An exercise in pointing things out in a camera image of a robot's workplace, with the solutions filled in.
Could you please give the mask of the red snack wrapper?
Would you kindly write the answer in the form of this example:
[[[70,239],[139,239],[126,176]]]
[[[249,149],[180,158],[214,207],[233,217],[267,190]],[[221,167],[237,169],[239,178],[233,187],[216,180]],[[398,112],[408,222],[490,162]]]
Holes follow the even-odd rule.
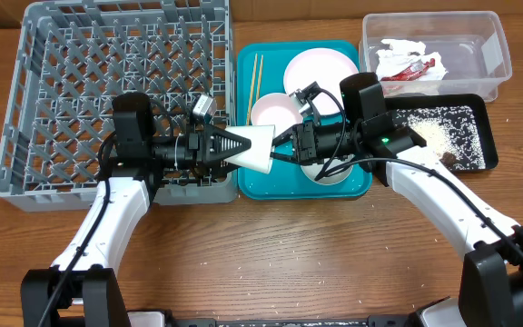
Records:
[[[436,64],[436,60],[434,58],[431,58],[427,62],[422,62],[421,60],[418,60],[417,62],[411,64],[401,72],[393,75],[393,76],[387,76],[382,77],[382,81],[413,81],[420,77],[422,77],[425,73],[428,72],[428,70],[432,67],[434,67]]]

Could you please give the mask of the white paper cup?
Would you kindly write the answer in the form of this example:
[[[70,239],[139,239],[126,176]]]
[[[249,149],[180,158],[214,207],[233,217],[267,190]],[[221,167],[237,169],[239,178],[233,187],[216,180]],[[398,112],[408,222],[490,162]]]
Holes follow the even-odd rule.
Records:
[[[259,173],[271,171],[274,125],[228,126],[226,131],[251,141],[251,147],[248,150],[229,157],[226,162]]]

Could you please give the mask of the grey bowl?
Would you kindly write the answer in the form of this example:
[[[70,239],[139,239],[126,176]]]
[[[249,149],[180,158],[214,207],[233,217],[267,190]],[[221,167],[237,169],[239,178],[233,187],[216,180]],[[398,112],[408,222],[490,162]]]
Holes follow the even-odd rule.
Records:
[[[313,163],[311,165],[302,165],[301,170],[304,173],[304,175],[313,183],[326,186],[341,183],[342,181],[347,179],[352,172],[352,167],[349,166],[345,169],[340,169],[337,173],[332,174],[330,176],[323,176],[320,180],[316,181],[315,178],[317,177],[323,166],[323,163]]]

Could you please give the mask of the white rice pile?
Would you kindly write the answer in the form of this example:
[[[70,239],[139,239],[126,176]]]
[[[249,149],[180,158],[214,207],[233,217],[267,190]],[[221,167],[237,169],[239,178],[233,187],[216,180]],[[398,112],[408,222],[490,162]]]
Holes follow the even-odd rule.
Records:
[[[449,170],[487,168],[479,129],[469,106],[398,109],[393,113],[393,121],[420,135],[438,158],[445,152],[455,154],[458,161]]]

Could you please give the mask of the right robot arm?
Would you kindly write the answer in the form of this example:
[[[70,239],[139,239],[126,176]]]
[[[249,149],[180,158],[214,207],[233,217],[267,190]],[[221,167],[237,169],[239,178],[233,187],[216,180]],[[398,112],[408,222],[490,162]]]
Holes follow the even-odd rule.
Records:
[[[431,97],[384,96],[374,73],[340,82],[337,124],[295,124],[276,136],[292,153],[272,154],[287,163],[324,164],[319,177],[338,173],[351,155],[381,183],[410,200],[444,234],[463,260],[459,296],[427,304],[408,315],[371,316],[370,326],[523,326],[523,226],[499,213],[453,175],[393,110],[429,105]]]

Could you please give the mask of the dark brown food scrap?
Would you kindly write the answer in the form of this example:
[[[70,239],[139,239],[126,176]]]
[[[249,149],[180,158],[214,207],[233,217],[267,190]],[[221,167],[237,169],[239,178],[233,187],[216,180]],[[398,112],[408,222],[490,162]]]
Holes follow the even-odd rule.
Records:
[[[445,152],[440,158],[440,162],[446,166],[448,169],[451,169],[454,167],[454,165],[457,163],[458,159],[455,154],[450,152]]]

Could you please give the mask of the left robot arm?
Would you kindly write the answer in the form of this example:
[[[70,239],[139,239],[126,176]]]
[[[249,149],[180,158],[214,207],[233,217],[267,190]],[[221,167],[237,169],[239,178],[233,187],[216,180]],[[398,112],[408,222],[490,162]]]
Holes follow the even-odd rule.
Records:
[[[21,284],[26,326],[164,326],[163,311],[128,312],[116,280],[136,225],[153,203],[167,168],[201,166],[252,148],[252,141],[207,124],[188,134],[156,133],[148,94],[112,101],[114,131],[98,152],[94,202],[66,249],[47,269],[29,271]]]

